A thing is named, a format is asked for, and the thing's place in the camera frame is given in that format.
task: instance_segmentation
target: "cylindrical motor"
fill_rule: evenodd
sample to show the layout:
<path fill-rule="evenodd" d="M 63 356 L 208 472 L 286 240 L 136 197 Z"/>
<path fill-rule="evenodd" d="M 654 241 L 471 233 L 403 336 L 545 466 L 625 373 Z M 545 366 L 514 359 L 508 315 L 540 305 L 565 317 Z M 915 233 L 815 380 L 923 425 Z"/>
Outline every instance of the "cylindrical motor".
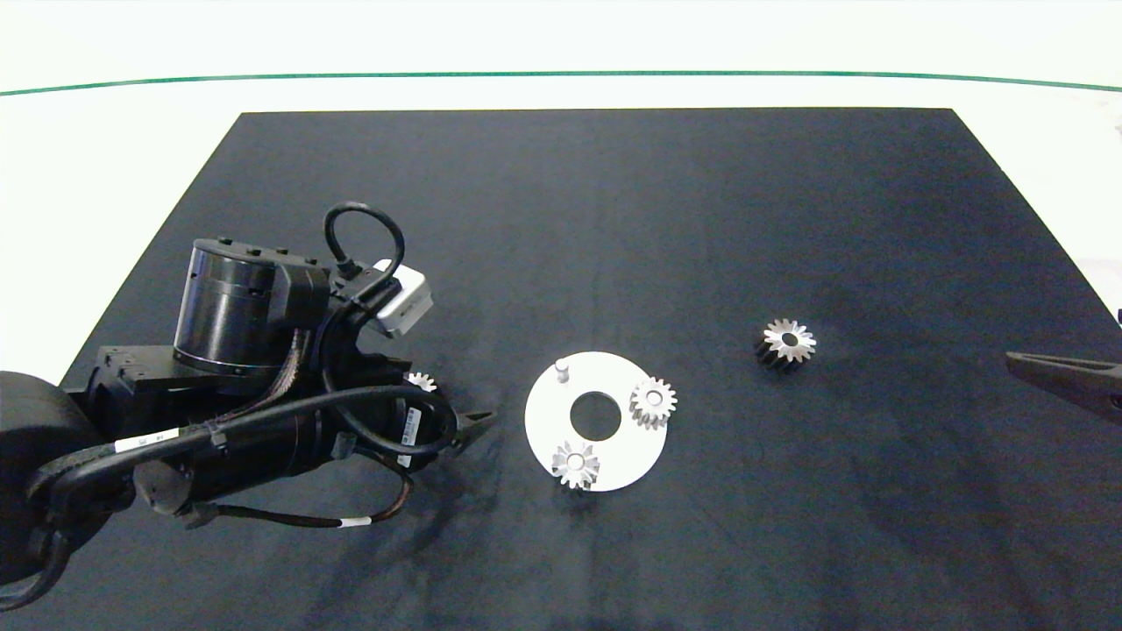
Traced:
<path fill-rule="evenodd" d="M 278 255 L 230 239 L 196 239 L 175 330 L 176 359 L 215 373 L 258 374 L 284 362 L 292 333 L 269 326 Z"/>

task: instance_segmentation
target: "black and silver gear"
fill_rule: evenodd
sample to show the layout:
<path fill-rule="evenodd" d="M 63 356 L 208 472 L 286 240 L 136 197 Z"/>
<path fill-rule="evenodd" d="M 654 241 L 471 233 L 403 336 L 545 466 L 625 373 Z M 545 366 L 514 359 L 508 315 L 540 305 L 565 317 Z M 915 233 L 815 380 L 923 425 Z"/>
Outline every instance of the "black and silver gear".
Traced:
<path fill-rule="evenodd" d="M 810 359 L 817 344 L 806 324 L 787 318 L 776 319 L 763 330 L 763 337 L 756 345 L 756 357 L 764 366 L 790 373 Z"/>

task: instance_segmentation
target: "metal pin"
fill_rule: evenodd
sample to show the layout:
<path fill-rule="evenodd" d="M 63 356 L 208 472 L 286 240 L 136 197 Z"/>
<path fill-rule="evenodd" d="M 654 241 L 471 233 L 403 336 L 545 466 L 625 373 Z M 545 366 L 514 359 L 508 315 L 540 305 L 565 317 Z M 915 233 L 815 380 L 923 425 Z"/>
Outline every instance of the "metal pin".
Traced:
<path fill-rule="evenodd" d="M 565 383 L 569 381 L 569 362 L 567 362 L 564 357 L 553 363 L 553 369 L 558 372 L 559 383 Z"/>

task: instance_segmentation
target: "white disc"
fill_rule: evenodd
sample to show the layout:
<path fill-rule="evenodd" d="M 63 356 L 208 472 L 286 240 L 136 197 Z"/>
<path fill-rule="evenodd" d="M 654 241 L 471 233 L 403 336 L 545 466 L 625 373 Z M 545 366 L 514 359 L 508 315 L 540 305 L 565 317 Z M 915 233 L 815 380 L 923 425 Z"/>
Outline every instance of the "white disc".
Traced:
<path fill-rule="evenodd" d="M 629 360 L 590 350 L 559 359 L 537 377 L 526 401 L 526 438 L 542 467 L 552 475 L 553 455 L 568 441 L 591 445 L 599 459 L 588 491 L 623 488 L 651 470 L 666 442 L 666 426 L 646 429 L 628 410 L 632 391 L 647 374 Z M 619 408 L 619 429 L 605 440 L 588 440 L 572 427 L 572 404 L 598 392 Z"/>

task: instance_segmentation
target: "metal gear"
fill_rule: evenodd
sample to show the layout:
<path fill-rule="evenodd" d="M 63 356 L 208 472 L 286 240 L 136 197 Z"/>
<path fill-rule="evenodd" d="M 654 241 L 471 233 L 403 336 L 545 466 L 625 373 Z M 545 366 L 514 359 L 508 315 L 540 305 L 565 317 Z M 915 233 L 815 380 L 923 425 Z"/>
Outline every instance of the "metal gear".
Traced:
<path fill-rule="evenodd" d="M 436 382 L 424 373 L 410 373 L 405 375 L 405 381 L 425 392 L 433 392 L 436 390 Z"/>
<path fill-rule="evenodd" d="M 592 446 L 578 442 L 573 448 L 568 440 L 553 455 L 550 472 L 569 488 L 588 491 L 600 474 L 600 459 L 592 455 Z"/>
<path fill-rule="evenodd" d="M 790 373 L 810 359 L 817 344 L 806 324 L 787 318 L 776 319 L 763 330 L 763 338 L 756 345 L 756 357 L 764 366 Z"/>
<path fill-rule="evenodd" d="M 674 411 L 678 399 L 670 384 L 655 378 L 647 377 L 640 382 L 631 395 L 632 418 L 640 426 L 646 429 L 659 429 L 670 420 L 670 413 Z"/>

